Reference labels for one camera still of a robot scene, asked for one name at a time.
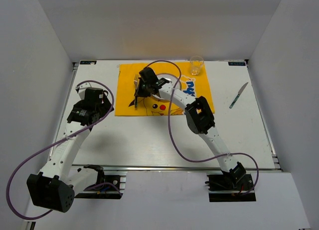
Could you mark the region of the fork with teal handle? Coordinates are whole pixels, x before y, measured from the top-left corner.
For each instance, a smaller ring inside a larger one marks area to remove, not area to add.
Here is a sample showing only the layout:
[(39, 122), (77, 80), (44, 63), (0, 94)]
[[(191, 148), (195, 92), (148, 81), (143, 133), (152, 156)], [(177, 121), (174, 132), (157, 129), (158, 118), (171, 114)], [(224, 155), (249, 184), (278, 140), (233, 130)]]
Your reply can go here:
[(139, 76), (138, 76), (138, 74), (136, 74), (135, 77), (134, 77), (134, 85), (135, 85), (134, 106), (135, 106), (135, 108), (137, 108), (138, 107), (138, 88), (139, 88)]

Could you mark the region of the white plate with red print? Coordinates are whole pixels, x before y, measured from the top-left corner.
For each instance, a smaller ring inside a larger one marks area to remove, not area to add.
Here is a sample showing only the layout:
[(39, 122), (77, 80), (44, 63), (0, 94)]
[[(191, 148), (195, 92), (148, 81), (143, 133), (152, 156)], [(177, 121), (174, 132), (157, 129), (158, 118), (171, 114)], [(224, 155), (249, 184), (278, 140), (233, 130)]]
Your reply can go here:
[[(159, 73), (157, 74), (158, 79), (166, 79), (170, 82), (171, 86), (173, 86), (175, 83), (177, 83), (176, 88), (178, 90), (181, 90), (181, 81), (178, 80), (178, 77), (170, 74), (170, 73)], [(170, 100), (171, 97), (171, 91), (168, 91), (164, 94), (164, 97), (162, 96), (162, 94), (158, 95), (158, 94), (151, 94), (151, 97), (154, 98), (155, 100), (158, 101), (162, 101), (162, 102), (168, 102)]]

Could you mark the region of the yellow printed cloth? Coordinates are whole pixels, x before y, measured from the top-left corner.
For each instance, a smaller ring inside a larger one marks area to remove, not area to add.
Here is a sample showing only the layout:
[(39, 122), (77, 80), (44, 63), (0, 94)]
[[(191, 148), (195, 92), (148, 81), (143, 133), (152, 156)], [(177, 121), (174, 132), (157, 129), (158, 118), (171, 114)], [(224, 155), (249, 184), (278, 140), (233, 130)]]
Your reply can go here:
[[(204, 96), (212, 110), (215, 112), (206, 67), (201, 67), (199, 75), (191, 74), (189, 62), (177, 62), (181, 69), (181, 79), (177, 88), (193, 97)], [(146, 63), (121, 64), (119, 66), (118, 86), (116, 95), (116, 116), (163, 116), (168, 114), (169, 101), (162, 100), (157, 96), (138, 97), (138, 106), (135, 107), (135, 84), (134, 80), (146, 66)]]

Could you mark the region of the knife with teal handle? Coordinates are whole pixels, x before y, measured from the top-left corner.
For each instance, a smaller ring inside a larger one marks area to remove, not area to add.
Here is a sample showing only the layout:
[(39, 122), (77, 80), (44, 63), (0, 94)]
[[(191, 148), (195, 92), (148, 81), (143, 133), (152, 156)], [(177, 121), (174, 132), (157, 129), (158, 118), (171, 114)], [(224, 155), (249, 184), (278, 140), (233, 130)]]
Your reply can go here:
[(229, 108), (232, 109), (239, 97), (241, 96), (242, 92), (245, 90), (246, 86), (248, 85), (248, 82), (246, 82), (238, 91), (237, 96), (234, 98), (232, 103), (230, 104)]

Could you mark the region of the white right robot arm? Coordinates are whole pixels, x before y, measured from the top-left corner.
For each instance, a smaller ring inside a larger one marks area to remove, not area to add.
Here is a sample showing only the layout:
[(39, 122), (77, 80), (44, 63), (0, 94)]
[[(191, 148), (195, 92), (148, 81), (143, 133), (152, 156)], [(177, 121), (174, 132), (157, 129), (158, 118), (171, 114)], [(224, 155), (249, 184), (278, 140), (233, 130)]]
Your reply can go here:
[(149, 97), (155, 95), (170, 101), (184, 111), (189, 129), (199, 135), (217, 158), (224, 175), (226, 186), (232, 190), (243, 184), (246, 170), (231, 155), (221, 139), (214, 122), (212, 110), (205, 97), (191, 96), (173, 86), (172, 81), (159, 79), (152, 68), (145, 67), (139, 72), (139, 84), (136, 96)]

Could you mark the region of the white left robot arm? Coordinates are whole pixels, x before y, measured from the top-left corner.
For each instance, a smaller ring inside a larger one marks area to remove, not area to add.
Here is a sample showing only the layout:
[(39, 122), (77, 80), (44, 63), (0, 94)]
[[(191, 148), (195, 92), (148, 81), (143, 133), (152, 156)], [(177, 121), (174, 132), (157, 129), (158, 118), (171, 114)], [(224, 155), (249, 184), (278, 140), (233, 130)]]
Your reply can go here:
[(38, 174), (31, 174), (27, 179), (35, 206), (65, 213), (75, 196), (87, 187), (95, 190), (104, 187), (105, 175), (99, 165), (85, 165), (72, 176), (69, 172), (81, 145), (91, 133), (91, 125), (113, 111), (107, 96), (108, 92), (103, 89), (86, 88), (82, 100), (73, 106), (64, 131), (67, 140), (54, 149)]

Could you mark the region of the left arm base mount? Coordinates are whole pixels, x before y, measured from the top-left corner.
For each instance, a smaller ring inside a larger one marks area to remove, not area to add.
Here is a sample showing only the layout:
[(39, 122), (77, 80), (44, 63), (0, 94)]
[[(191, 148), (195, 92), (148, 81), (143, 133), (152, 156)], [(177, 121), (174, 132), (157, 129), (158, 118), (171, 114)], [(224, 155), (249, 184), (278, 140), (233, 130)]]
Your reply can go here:
[(114, 199), (122, 198), (126, 183), (126, 173), (115, 170), (106, 170), (99, 165), (85, 165), (77, 171), (94, 170), (97, 173), (96, 182), (89, 185), (77, 194), (78, 199)]

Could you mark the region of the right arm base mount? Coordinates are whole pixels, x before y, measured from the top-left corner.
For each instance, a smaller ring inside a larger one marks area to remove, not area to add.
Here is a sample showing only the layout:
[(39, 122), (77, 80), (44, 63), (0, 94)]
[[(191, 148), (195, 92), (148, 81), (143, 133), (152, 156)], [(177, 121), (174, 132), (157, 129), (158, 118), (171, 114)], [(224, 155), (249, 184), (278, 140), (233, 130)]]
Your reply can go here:
[(208, 175), (205, 185), (208, 187), (209, 201), (213, 203), (255, 202), (256, 195), (251, 174), (246, 174), (235, 187), (227, 183), (221, 174)]

